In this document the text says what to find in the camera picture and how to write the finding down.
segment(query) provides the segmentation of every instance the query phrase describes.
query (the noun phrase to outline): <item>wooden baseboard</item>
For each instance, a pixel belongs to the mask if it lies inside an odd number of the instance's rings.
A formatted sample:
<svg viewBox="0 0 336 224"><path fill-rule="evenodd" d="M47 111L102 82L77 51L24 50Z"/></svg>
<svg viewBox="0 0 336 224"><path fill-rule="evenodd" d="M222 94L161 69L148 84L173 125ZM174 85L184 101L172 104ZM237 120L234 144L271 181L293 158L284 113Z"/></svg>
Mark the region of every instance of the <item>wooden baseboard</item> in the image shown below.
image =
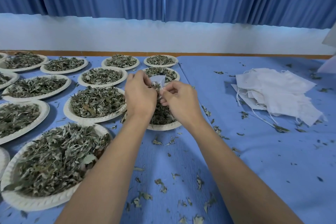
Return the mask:
<svg viewBox="0 0 336 224"><path fill-rule="evenodd" d="M14 54L18 51L0 51L7 54ZM151 56L158 54L166 54L174 57L178 56L242 56L242 57L299 57L306 59L329 59L332 55L301 55L301 54L246 54L246 53L203 53L203 52L87 52L87 51L36 51L31 50L37 54L45 56L112 56L115 53L131 56Z"/></svg>

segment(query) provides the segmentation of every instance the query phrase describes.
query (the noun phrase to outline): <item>stack of cloth bags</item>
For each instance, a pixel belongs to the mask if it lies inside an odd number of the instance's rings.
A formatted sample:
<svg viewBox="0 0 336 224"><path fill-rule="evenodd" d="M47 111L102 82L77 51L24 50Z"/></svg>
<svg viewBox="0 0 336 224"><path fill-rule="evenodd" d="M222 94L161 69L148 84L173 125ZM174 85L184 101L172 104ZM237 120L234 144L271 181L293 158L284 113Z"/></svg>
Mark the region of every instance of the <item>stack of cloth bags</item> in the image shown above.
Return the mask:
<svg viewBox="0 0 336 224"><path fill-rule="evenodd" d="M252 111L266 110L275 123L277 122L272 116L279 115L293 116L308 126L318 119L326 120L323 113L310 102L311 99L305 96L316 84L290 71L277 72L274 69L256 68L236 74L236 79L237 84L231 85L237 92L238 104L240 105L239 95Z"/></svg>

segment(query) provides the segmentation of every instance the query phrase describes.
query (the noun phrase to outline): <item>white paper plate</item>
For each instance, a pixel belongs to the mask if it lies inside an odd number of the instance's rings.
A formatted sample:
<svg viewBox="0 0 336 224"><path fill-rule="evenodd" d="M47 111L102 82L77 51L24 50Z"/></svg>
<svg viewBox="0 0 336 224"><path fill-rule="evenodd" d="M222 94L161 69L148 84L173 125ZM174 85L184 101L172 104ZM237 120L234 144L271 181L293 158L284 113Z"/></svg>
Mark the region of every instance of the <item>white paper plate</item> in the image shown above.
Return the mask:
<svg viewBox="0 0 336 224"><path fill-rule="evenodd" d="M118 81L115 81L115 82L109 82L109 83L106 83L106 84L88 84L86 82L84 82L82 80L82 76L84 73L86 73L88 70L86 70L85 72L81 73L78 77L78 83L82 86L91 86L91 88L105 88L105 87L110 87L110 86L114 86L114 85L117 85L121 82L123 82L124 80L126 80L127 76L128 76L128 73L125 69L123 68L119 68L119 67L95 67L93 68L94 70L98 70L99 68L103 68L103 69L109 69L109 70L114 70L114 71L122 71L123 72L123 77L118 80Z"/></svg>
<svg viewBox="0 0 336 224"><path fill-rule="evenodd" d="M39 95L39 96L36 96L36 97L30 97L30 98L14 98L14 97L11 97L11 96L3 96L2 98L6 101L9 101L9 102L27 102L27 101L33 101L33 100L38 100L38 99L44 99L44 98L49 98L49 97L52 97L58 93L60 93L61 91L65 90L67 87L70 86L71 84L71 79L66 77L65 75L61 75L61 74L47 74L47 75L41 75L41 76L35 76L35 77L32 77L32 78L28 78L28 79L34 79L36 77L47 77L47 78L51 78L51 77L56 77L57 79L66 79L66 82L65 84L60 87L59 89L57 90L54 90L52 92L49 92L47 94L43 94L43 95ZM7 87L2 94L7 94L8 93L8 89L12 87L9 86Z"/></svg>
<svg viewBox="0 0 336 224"><path fill-rule="evenodd" d="M8 87L9 85L13 84L14 82L16 82L17 80L19 80L20 76L17 73L13 73L13 72L3 72L1 71L1 73L5 76L9 76L11 79L8 82L5 82L4 84L0 84L0 90L2 90L3 88Z"/></svg>
<svg viewBox="0 0 336 224"><path fill-rule="evenodd" d="M31 67L23 67L23 68L15 68L15 69L8 69L6 68L6 64L5 64L5 60L0 60L0 71L8 71L8 72L23 72L23 71L29 71L29 70L33 70L36 69L40 66L42 66L43 64L48 62L48 57L44 56L44 55L40 55L40 54L36 54L38 56L40 56L43 61L40 64L37 64L35 66L31 66Z"/></svg>
<svg viewBox="0 0 336 224"><path fill-rule="evenodd" d="M182 126L182 124L179 123L178 121L175 121L173 123L166 124L166 125L152 125L152 124L149 124L147 129L156 130L156 131L166 131L166 130L171 130L171 129L178 128L179 126Z"/></svg>
<svg viewBox="0 0 336 224"><path fill-rule="evenodd" d="M9 105L9 104L13 104L13 103L0 104L0 109L3 106ZM14 139L18 138L19 136L23 136L25 133L28 133L33 128L35 128L38 124L40 124L48 116L48 113L50 111L49 105L46 102L43 102L43 101L40 101L40 100L34 100L34 101L30 101L30 102L21 102L21 103L15 103L15 104L18 104L20 106L37 104L39 106L40 115L36 118L36 120L34 120L27 127L23 128L23 129L20 129L19 131L16 131L13 134L10 134L8 136L0 138L0 144L7 143L11 140L14 140Z"/></svg>
<svg viewBox="0 0 336 224"><path fill-rule="evenodd" d="M174 61L174 63L168 64L168 65L152 65L152 64L149 64L149 63L147 62L147 59L148 59L149 57L145 58L145 60L143 61L143 63L144 63L145 65L147 65L147 66L150 66L150 67L172 67L173 65L176 65L176 64L179 62L179 60L177 59L177 57L170 56L170 55L163 55L163 56L172 58L173 61Z"/></svg>
<svg viewBox="0 0 336 224"><path fill-rule="evenodd" d="M116 88L121 94L125 95L125 91L122 89ZM125 103L117 112L111 113L110 115L99 117L99 118L82 118L77 116L70 105L71 98L68 99L68 101L65 103L63 112L66 117L68 117L70 120L77 121L77 122L87 122L87 123L99 123L107 120L111 120L115 117L120 116L127 108L127 104Z"/></svg>
<svg viewBox="0 0 336 224"><path fill-rule="evenodd" d="M83 69L84 67L86 67L87 64L89 64L89 62L86 59L78 58L78 57L74 57L74 58L76 58L78 60L84 60L84 64L77 67L77 68L64 70L64 71L49 71L49 70L46 69L46 66L45 66L46 64L44 64L44 65L41 66L40 70L41 70L41 72L46 73L46 74L69 74L69 73L77 72L77 71Z"/></svg>
<svg viewBox="0 0 336 224"><path fill-rule="evenodd" d="M112 139L112 136L109 133L109 131L101 125L87 124L87 123L81 124L81 125L83 127L95 125L95 131L99 136L109 134L110 138ZM41 135L36 137L33 141L39 140L40 138L41 138ZM14 182L16 165L20 157L22 156L22 154L27 150L27 148L30 145L33 144L33 141L30 141L25 146L23 146L21 150L19 150L19 152L15 154L15 156L9 162L2 176L1 191L4 189L4 187ZM69 201L71 196L76 191L79 185L80 183L61 193L58 193L53 196L47 196L47 197L30 197L27 195L23 195L22 193L19 193L17 191L4 191L1 194L2 194L2 198L4 199L4 201L6 201L9 205L11 205L12 207L15 207L16 209L23 210L23 211L41 211L41 210L55 207L57 205L61 205Z"/></svg>
<svg viewBox="0 0 336 224"><path fill-rule="evenodd" d="M7 53L3 53L3 52L0 52L2 58L0 59L0 62L5 60L7 57L8 57L8 54Z"/></svg>
<svg viewBox="0 0 336 224"><path fill-rule="evenodd" d="M130 67L124 67L123 69L125 69L125 70L130 70L130 69L136 68L136 67L140 64L140 61L139 61L136 57L133 57L133 58L136 59L136 63L135 63L133 66L130 66ZM107 60L110 60L110 59L111 59L111 57L104 59L104 60L101 62L101 66L102 66L102 67L111 67L111 66L108 66L108 65L107 65Z"/></svg>
<svg viewBox="0 0 336 224"><path fill-rule="evenodd" d="M174 71L177 75L176 79L174 81L179 81L180 80L180 75L177 71L175 71L174 69L171 69L169 67L166 67L166 69L170 70L170 71Z"/></svg>
<svg viewBox="0 0 336 224"><path fill-rule="evenodd" d="M0 181L10 160L8 151L0 147Z"/></svg>

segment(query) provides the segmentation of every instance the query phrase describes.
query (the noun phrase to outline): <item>blue tablecloth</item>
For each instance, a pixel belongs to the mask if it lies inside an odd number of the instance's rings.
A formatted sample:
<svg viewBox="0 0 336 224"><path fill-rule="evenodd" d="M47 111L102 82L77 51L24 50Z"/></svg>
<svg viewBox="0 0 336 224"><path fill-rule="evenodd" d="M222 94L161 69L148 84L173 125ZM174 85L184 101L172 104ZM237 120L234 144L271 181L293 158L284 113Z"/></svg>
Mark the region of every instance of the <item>blue tablecloth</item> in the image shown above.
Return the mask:
<svg viewBox="0 0 336 224"><path fill-rule="evenodd" d="M225 142L241 152L241 159L279 195L305 223L335 223L336 220L336 115L335 76L318 74L312 80L310 70L321 62L302 58L267 57L179 57L179 64L188 82L194 85L199 101L215 119L213 125L229 137ZM308 128L307 133L295 130L295 119L279 116L279 125L290 130L277 133L258 119L247 105L238 106L236 91L230 85L235 77L252 68L289 70L317 83L306 93L314 106L321 110L328 122ZM327 93L321 88L335 88ZM242 119L241 111L249 113ZM255 111L272 122L266 111Z"/></svg>
<svg viewBox="0 0 336 224"><path fill-rule="evenodd" d="M85 68L99 67L105 57L87 57L90 61ZM139 57L141 64L137 67L143 69L146 66ZM306 95L312 98L313 104L325 113L329 122L323 122L311 128L301 127L307 133L299 133L295 130L295 120L290 117L276 117L279 124L290 129L289 133L277 133L274 128L259 120L253 115L246 105L238 107L235 99L235 91L230 83L235 82L234 77L228 75L240 74L251 68L267 67L278 71L290 70L304 78L309 78L309 69L320 66L318 61L292 58L260 58L260 57L179 57L179 65L175 69L181 76L181 81L190 83L198 91L199 101L212 115L207 117L209 122L214 118L213 125L222 129L222 134L229 137L226 143L240 150L242 160L266 182L305 223L334 223L336 219L336 193L334 181L336 180L336 149L335 149L335 115L333 113L336 92L318 92L321 88L333 88L334 76L322 75L321 80L315 80L317 87ZM223 75L213 71L227 72ZM27 141L34 139L40 133L53 127L71 122L66 119L57 122L64 117L63 105L66 100L83 86L75 86L78 75L83 71L67 75L73 80L71 86L64 92L45 99L50 105L50 113L46 120L24 136L10 141L2 147L10 152L11 157ZM21 73L24 78L30 78L43 73L33 70ZM117 85L124 88L125 82ZM249 113L249 117L242 120L241 111ZM259 116L268 118L262 111ZM122 124L118 117L114 120L101 123L109 128L115 135ZM111 129L113 122L116 129ZM178 136L175 144L169 146L153 145L152 140L158 136L163 145L167 144L171 137ZM218 188L206 166L206 163L191 135L183 128L166 132L147 130L139 150L135 166L144 167L144 172L134 171L130 182L127 202L138 196L139 191L153 195L153 201L141 199L142 208L131 206L129 212L124 211L121 223L178 223L179 219L186 216L188 223L192 223L192 217L196 214L203 216L206 223L232 223L232 220L221 199ZM180 174L174 180L172 173ZM201 190L197 189L196 175L204 180ZM166 194L160 192L160 186L154 183L161 178L168 188ZM210 193L214 194L217 203L205 213L204 202L209 200ZM192 201L192 206L187 207L178 201L187 202L187 197ZM60 214L63 205L45 211L30 212L27 218L22 217L20 211L8 208L5 202L0 203L0 222L9 223L53 223Z"/></svg>
<svg viewBox="0 0 336 224"><path fill-rule="evenodd" d="M89 65L85 70L88 70L93 67L100 67L101 62L106 57L86 58L89 61ZM137 67L137 70L146 68L147 66L143 64L144 57L138 57L138 59L141 61L141 64ZM180 74L180 80L182 82L187 83L187 79L179 65L175 65L171 68ZM50 113L40 125L24 136L1 145L1 147L5 148L10 153L11 157L13 157L26 142L34 139L39 134L51 128L71 122L69 119L63 121L59 120L65 117L63 106L66 100L78 90L85 89L84 86L75 86L78 75L83 71L84 70L68 74L67 76L72 80L69 88L60 94L44 100L50 105ZM33 70L21 73L20 75L23 78L31 78L43 74L44 73L40 70ZM124 86L125 82L117 85L117 87L122 89L124 89ZM113 120L100 124L108 128L113 136L115 136L122 126L120 123L121 117L122 116L119 116ZM152 141L156 136L158 137L158 140L162 142L163 146L152 144ZM178 137L175 139L175 144L165 146L172 137ZM205 223L232 223L218 188L196 142L183 127L165 132L147 130L135 166L144 167L145 171L133 172L127 202L130 203L132 199L137 197L139 191L150 193L153 196L153 201L145 201L142 198L141 208L134 208L133 205L131 205L129 212L124 210L120 223L168 224L177 223L183 216L187 217L188 223L192 223L192 217L196 214L204 216L206 218ZM180 176L176 176L174 180L172 173L179 174ZM197 174L205 182L201 190L198 190L196 181ZM136 177L139 177L141 183L135 181ZM166 194L160 192L160 185L154 183L154 180L159 178L162 179L165 186L168 188ZM208 210L208 214L206 214L203 206L205 201L210 199L210 193L215 195L218 202L213 205ZM192 201L192 206L188 203L187 207L182 206L182 201L187 202L187 197ZM62 211L63 206L64 205L61 205L45 211L29 212L27 218L24 218L19 210L8 208L8 204L2 201L0 203L0 223L30 224L37 220L37 224L52 224Z"/></svg>

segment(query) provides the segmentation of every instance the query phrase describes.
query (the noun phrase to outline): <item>left hand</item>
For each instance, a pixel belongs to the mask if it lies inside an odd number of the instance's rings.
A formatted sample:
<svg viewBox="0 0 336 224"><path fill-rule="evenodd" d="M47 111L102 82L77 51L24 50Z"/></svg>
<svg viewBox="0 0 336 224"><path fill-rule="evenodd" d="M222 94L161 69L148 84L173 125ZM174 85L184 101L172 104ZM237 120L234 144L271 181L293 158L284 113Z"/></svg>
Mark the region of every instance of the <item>left hand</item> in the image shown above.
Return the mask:
<svg viewBox="0 0 336 224"><path fill-rule="evenodd" d="M148 88L151 85L151 80L142 70L136 74L128 74L125 85L127 116L153 116L158 94L154 88Z"/></svg>

